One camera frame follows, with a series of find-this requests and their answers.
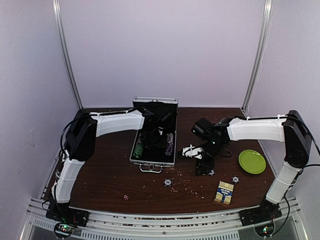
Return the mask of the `purple black chip stack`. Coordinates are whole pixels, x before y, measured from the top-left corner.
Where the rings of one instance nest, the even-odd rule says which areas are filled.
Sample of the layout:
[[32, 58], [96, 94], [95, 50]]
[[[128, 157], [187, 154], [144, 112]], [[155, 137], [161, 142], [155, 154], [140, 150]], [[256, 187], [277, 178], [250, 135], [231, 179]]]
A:
[[174, 150], [173, 144], [170, 143], [166, 145], [164, 153], [166, 156], [171, 156], [173, 153], [173, 150]]

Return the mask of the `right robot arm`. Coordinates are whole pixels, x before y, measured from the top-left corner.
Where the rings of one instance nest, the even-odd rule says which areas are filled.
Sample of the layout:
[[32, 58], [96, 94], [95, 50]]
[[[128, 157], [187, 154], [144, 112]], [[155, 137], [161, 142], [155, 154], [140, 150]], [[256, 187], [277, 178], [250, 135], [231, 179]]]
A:
[[295, 180], [309, 167], [312, 147], [320, 150], [315, 137], [296, 110], [268, 117], [224, 117], [216, 123], [206, 118], [195, 122], [191, 128], [202, 144], [190, 145], [182, 150], [188, 158], [195, 158], [195, 174], [214, 172], [215, 157], [230, 142], [275, 142], [284, 146], [283, 163], [260, 205], [256, 208], [259, 220], [268, 220], [278, 209]]

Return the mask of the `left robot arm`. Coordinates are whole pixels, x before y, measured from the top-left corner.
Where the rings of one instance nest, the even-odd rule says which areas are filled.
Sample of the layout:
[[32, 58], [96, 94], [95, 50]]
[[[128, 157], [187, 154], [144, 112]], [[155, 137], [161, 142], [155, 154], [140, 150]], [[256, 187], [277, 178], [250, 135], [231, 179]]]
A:
[[161, 173], [175, 165], [177, 141], [176, 98], [135, 97], [129, 109], [79, 110], [60, 136], [60, 167], [48, 197], [46, 217], [63, 223], [80, 223], [88, 212], [69, 207], [78, 174], [95, 153], [96, 139], [107, 134], [136, 131], [129, 161], [141, 172]]

